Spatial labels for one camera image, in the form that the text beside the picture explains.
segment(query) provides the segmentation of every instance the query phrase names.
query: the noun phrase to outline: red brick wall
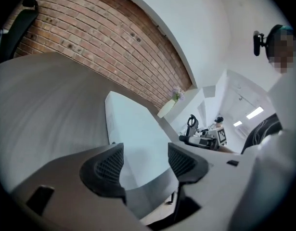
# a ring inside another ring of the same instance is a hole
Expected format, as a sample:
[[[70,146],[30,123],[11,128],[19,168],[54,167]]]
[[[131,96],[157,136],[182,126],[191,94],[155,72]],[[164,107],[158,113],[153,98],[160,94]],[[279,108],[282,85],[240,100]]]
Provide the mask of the red brick wall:
[[[130,0],[38,0],[39,16],[16,56],[58,51],[161,107],[191,86],[170,41]],[[21,5],[5,24],[9,29]]]

